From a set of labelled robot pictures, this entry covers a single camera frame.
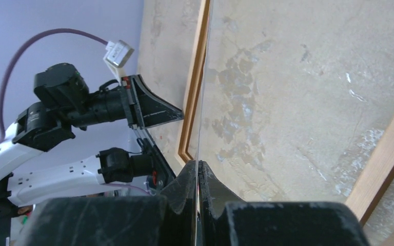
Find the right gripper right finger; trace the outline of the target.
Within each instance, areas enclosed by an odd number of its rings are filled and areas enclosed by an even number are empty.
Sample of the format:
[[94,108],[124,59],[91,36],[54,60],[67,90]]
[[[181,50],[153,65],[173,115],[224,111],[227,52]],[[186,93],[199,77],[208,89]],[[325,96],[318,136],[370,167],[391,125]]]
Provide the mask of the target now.
[[244,201],[199,162],[203,245],[369,245],[338,202]]

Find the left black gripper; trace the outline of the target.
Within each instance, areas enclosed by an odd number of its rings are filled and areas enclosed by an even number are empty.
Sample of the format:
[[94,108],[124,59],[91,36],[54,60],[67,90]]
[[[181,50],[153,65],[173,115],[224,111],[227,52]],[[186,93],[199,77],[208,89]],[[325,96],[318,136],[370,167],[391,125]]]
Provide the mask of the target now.
[[90,93],[86,83],[81,81],[82,106],[81,129],[105,122],[126,119],[130,128],[146,129],[184,119],[181,109],[154,94],[145,84],[141,75],[130,75],[116,83],[113,79],[104,83],[97,91]]

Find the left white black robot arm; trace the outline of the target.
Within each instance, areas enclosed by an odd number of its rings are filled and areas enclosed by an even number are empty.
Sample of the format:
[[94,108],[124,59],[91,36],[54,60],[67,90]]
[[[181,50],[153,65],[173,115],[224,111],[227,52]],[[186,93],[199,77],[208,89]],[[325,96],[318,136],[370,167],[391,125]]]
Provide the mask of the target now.
[[76,67],[56,64],[34,78],[39,101],[21,113],[0,143],[0,218],[84,186],[114,186],[135,177],[160,175],[161,155],[147,138],[139,153],[110,148],[81,161],[16,174],[25,162],[75,138],[72,128],[126,119],[133,130],[182,120],[181,109],[152,93],[141,75],[121,75],[90,92]]

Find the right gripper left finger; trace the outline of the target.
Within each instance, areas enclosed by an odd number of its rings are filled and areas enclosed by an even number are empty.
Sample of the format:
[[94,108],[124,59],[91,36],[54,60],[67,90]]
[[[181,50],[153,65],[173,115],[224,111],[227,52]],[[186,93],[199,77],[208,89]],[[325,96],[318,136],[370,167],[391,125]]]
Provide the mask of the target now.
[[196,163],[154,196],[72,197],[41,203],[17,245],[194,245]]

